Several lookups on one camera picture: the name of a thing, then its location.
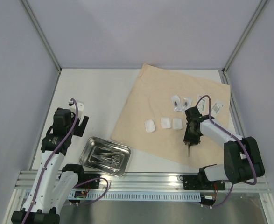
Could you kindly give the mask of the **clear blister packet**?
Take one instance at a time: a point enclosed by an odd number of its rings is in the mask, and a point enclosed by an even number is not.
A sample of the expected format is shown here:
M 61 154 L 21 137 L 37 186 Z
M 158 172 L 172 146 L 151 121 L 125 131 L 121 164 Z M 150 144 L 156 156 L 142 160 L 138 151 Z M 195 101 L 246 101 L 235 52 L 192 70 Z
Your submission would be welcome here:
M 175 112 L 181 112 L 182 111 L 182 106 L 180 102 L 180 98 L 178 95 L 174 95 L 171 97 L 172 104 L 174 106 L 174 111 Z
M 192 98 L 184 98 L 182 103 L 182 111 L 185 111 L 191 107 Z

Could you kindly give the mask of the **white gauze pad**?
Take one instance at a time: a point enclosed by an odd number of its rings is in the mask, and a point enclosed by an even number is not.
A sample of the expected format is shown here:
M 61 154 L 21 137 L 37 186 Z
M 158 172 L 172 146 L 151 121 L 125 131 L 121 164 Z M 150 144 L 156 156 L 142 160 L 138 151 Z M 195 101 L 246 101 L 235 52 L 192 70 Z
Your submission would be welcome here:
M 171 128 L 171 119 L 169 117 L 161 117 L 160 121 L 161 121 L 162 129 Z
M 179 118 L 173 118 L 172 128 L 173 128 L 174 130 L 181 130 L 181 129 L 183 129 L 182 120 L 179 119 Z
M 152 119 L 148 119 L 144 122 L 147 133 L 152 133 L 156 130 L 155 123 Z

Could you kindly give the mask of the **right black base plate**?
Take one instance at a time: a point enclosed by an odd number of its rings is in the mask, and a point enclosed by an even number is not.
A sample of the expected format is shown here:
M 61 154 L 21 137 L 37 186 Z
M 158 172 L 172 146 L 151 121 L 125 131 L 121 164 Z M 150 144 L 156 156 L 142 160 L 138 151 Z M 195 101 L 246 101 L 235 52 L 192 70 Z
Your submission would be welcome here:
M 226 190 L 222 181 L 209 181 L 199 175 L 180 175 L 184 190 Z

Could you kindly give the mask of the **aluminium frame post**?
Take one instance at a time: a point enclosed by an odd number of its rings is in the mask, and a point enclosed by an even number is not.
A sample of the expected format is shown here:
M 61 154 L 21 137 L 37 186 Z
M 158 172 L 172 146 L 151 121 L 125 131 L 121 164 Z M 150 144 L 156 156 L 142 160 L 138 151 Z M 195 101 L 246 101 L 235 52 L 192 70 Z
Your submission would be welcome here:
M 225 64 L 225 66 L 222 69 L 222 72 L 223 72 L 224 75 L 228 72 L 228 70 L 232 66 L 234 60 L 236 59 L 237 55 L 241 51 L 241 49 L 242 49 L 243 45 L 245 44 L 247 38 L 249 37 L 250 33 L 252 32 L 256 22 L 261 17 L 263 11 L 265 10 L 265 8 L 267 7 L 269 2 L 270 2 L 269 0 L 260 0 L 259 1 L 254 13 L 252 14 L 249 22 L 247 23 L 244 31 L 241 34 L 237 44 L 235 45 L 232 53 L 230 54 L 229 58 L 227 59 L 227 62 Z
M 57 72 L 60 74 L 62 67 L 59 64 L 58 59 L 57 59 L 53 49 L 51 48 L 51 46 L 48 42 L 48 39 L 46 38 L 46 35 L 45 35 L 44 31 L 42 30 L 42 27 L 41 27 L 32 7 L 31 7 L 29 1 L 28 0 L 20 0 L 20 3 L 22 5 L 24 11 L 26 12 L 30 22 L 32 23 L 39 39 L 41 40 L 46 52 L 49 55 L 52 63 L 54 64 Z

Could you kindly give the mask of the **stainless steel tray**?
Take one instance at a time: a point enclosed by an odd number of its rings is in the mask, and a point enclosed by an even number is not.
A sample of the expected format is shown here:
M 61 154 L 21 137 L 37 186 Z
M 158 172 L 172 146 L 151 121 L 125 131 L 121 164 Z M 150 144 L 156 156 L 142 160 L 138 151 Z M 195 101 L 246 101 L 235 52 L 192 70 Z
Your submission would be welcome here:
M 120 177 L 125 173 L 131 149 L 98 137 L 88 139 L 79 158 L 81 165 Z

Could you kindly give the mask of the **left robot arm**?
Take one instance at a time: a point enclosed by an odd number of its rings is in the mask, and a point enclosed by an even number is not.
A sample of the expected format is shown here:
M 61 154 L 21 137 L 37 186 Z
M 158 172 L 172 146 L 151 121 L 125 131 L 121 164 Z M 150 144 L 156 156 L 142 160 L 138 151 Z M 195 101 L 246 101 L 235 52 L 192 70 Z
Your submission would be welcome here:
M 14 211 L 14 224 L 57 224 L 60 211 L 72 187 L 85 182 L 81 165 L 67 164 L 61 175 L 59 168 L 71 145 L 72 136 L 81 137 L 88 117 L 83 116 L 84 105 L 69 104 L 68 109 L 57 108 L 53 124 L 42 140 L 40 165 L 30 194 L 20 211 Z

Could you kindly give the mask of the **left aluminium frame post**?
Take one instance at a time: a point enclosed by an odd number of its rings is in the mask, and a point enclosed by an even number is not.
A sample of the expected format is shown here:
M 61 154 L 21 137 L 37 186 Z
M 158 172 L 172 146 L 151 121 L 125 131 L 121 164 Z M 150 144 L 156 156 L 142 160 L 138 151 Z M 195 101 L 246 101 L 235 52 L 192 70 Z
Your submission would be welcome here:
M 20 3 L 22 5 L 24 11 L 26 12 L 30 22 L 32 23 L 39 39 L 41 40 L 46 52 L 49 55 L 52 63 L 54 64 L 57 72 L 60 74 L 62 67 L 59 64 L 58 59 L 57 59 L 53 49 L 51 48 L 51 46 L 48 42 L 48 39 L 46 38 L 46 35 L 45 35 L 44 31 L 42 30 L 42 27 L 41 27 L 32 7 L 31 7 L 29 1 L 28 0 L 20 0 Z

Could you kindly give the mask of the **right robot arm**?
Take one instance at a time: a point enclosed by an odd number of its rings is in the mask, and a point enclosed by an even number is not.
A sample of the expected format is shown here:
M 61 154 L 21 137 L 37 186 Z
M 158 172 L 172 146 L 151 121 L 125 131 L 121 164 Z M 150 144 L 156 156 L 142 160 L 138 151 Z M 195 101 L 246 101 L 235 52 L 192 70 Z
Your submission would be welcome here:
M 188 147 L 198 145 L 201 137 L 207 136 L 224 150 L 223 164 L 199 169 L 197 182 L 201 188 L 209 189 L 216 181 L 255 185 L 257 178 L 265 174 L 255 138 L 232 134 L 212 116 L 202 115 L 195 106 L 187 109 L 185 115 L 187 124 L 183 141 Z

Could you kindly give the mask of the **left clear blister packet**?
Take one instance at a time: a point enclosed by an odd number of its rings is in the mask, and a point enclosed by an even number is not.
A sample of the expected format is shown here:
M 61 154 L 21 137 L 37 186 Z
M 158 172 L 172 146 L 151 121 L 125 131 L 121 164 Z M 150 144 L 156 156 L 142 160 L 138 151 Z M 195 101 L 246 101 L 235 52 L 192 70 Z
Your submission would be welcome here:
M 180 98 L 178 95 L 174 95 L 171 97 L 172 104 L 174 106 L 174 111 L 175 112 L 181 112 L 182 111 L 182 106 L 180 102 Z

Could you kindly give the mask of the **tilted white suture packet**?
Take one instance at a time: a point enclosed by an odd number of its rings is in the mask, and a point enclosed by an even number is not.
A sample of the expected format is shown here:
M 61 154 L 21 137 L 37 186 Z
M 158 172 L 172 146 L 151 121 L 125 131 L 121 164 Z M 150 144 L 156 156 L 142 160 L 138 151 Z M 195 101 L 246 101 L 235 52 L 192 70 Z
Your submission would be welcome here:
M 211 106 L 211 116 L 216 117 L 223 107 L 224 103 L 220 100 L 216 100 L 214 104 Z

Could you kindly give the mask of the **green white suture packet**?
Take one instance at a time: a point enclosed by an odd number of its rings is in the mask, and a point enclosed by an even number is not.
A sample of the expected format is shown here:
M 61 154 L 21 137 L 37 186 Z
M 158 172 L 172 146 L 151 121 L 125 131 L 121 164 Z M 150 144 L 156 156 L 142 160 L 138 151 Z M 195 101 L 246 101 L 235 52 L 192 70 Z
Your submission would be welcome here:
M 206 107 L 209 102 L 208 98 L 207 97 L 204 97 L 201 99 L 201 95 L 198 95 L 197 96 L 197 102 L 196 102 L 196 105 L 197 105 L 197 108 L 199 110 L 200 113 L 204 113 L 206 112 Z

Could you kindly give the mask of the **beige cloth drape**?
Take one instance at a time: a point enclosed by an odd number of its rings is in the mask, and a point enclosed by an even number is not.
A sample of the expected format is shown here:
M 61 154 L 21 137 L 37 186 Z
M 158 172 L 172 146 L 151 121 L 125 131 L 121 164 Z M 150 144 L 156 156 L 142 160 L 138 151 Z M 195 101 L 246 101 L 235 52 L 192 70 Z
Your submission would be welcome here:
M 179 118 L 186 122 L 184 112 L 175 112 L 171 97 L 192 98 L 196 105 L 198 95 L 208 95 L 210 100 L 206 107 L 216 100 L 224 107 L 216 120 L 224 127 L 229 123 L 229 104 L 231 89 L 226 84 L 205 78 L 194 77 L 177 71 L 164 70 L 144 64 L 132 87 L 132 90 L 115 125 L 111 139 L 149 154 L 168 159 L 193 168 L 201 168 L 224 162 L 221 146 L 209 137 L 201 137 L 201 142 L 190 147 L 184 144 L 185 130 L 162 129 L 161 117 Z M 144 122 L 152 119 L 156 130 L 147 133 Z

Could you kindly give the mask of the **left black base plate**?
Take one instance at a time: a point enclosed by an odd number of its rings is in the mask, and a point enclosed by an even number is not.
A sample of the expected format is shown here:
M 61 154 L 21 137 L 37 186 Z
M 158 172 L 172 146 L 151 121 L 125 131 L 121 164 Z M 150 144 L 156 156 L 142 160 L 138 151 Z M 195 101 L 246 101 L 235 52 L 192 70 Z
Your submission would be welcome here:
M 83 178 L 78 181 L 78 184 L 82 184 L 79 188 L 98 189 L 101 175 L 99 173 L 84 173 Z

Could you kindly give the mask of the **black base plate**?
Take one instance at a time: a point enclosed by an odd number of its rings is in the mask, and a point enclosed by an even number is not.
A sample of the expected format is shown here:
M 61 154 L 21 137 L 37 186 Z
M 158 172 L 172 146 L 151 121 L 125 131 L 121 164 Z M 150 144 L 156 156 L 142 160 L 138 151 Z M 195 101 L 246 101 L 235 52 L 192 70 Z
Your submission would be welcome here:
M 226 190 L 222 181 L 209 181 L 199 175 L 180 175 L 184 190 Z
M 83 178 L 78 181 L 78 184 L 82 184 L 79 188 L 98 189 L 101 175 L 99 173 L 84 173 Z

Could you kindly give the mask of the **aluminium mounting rail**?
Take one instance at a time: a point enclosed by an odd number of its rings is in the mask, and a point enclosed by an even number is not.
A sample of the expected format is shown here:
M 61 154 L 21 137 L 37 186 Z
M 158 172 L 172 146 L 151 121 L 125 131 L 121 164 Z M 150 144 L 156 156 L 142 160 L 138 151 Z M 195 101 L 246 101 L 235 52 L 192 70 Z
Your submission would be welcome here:
M 181 175 L 183 173 L 150 173 L 125 172 L 116 177 L 97 171 L 85 171 L 87 174 L 98 173 L 108 180 L 111 191 L 142 192 L 184 192 Z M 31 189 L 37 170 L 20 171 L 14 189 Z M 256 185 L 238 183 L 233 186 L 232 193 L 271 193 L 266 177 L 259 177 Z

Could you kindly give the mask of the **right clear blister packet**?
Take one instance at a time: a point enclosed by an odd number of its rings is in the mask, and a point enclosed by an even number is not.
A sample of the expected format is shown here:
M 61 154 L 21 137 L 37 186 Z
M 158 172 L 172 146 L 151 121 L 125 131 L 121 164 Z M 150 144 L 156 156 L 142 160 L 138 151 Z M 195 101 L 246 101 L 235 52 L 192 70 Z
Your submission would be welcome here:
M 184 98 L 182 103 L 182 111 L 185 111 L 191 107 L 192 98 Z

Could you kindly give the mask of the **right aluminium frame post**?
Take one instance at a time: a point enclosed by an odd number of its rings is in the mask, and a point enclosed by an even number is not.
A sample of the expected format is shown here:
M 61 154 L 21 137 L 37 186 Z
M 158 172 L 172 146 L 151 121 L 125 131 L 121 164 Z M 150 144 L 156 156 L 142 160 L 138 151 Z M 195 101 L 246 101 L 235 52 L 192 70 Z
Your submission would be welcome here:
M 243 45 L 245 44 L 247 38 L 249 37 L 250 33 L 252 32 L 256 22 L 261 17 L 263 11 L 265 10 L 265 8 L 267 7 L 269 2 L 270 2 L 269 0 L 260 0 L 259 1 L 254 13 L 252 14 L 249 22 L 247 23 L 244 31 L 241 34 L 237 44 L 235 45 L 232 53 L 230 54 L 229 58 L 227 59 L 227 62 L 225 64 L 225 66 L 222 69 L 222 72 L 223 72 L 224 75 L 228 72 L 228 70 L 232 66 L 234 60 L 236 59 L 237 55 L 241 51 L 241 49 L 242 49 Z

